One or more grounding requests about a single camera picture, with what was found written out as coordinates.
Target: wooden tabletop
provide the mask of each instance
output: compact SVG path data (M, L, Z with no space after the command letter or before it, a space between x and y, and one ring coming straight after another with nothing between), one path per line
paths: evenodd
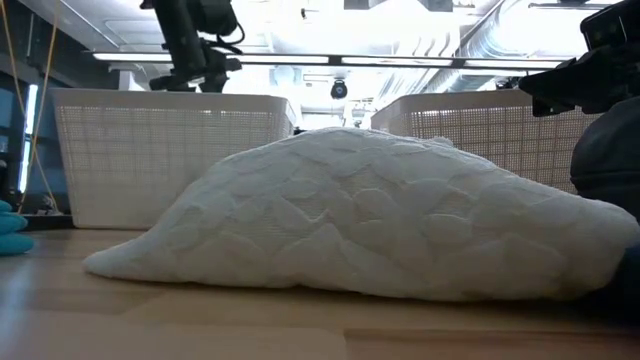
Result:
M564 306L115 281L81 260L136 233L36 233L0 258L0 359L632 359L640 337Z

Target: white storage bin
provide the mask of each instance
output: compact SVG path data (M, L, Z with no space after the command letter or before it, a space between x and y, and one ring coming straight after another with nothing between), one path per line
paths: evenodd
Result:
M403 96L371 117L374 129L429 139L443 136L519 176L575 192L573 148L597 115L572 111L534 118L519 90Z
M284 98L53 90L73 221L148 229L211 165L292 134Z

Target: ceiling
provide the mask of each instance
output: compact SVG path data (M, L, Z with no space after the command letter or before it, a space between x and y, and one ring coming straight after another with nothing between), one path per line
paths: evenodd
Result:
M56 1L21 1L44 19L53 20ZM140 10L141 2L61 0L59 26L94 51L161 51L163 37L155 14ZM385 56L570 58L586 50L579 23L594 12L575 9L575 3L560 9L534 4L556 0L453 0L453 12L427 9L443 2L446 0L233 0L232 5L247 33L239 46L245 53ZM594 2L617 1L590 4ZM302 8L306 19L300 14ZM135 70L135 80L142 86L169 70L167 65L149 64L129 68ZM309 116L328 114L340 121L340 115L347 112L362 113L353 108L360 109L358 104L363 102L371 102L366 106L369 111L405 94L482 88L499 75L504 74L246 66L232 74L225 92L286 96ZM330 98L334 78L345 79L346 100Z

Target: blue glove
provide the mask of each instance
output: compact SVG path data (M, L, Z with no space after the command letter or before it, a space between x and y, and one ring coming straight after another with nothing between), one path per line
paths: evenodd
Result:
M0 256L20 255L33 248L33 240L16 234L27 227L27 219L11 213L11 205L0 201Z

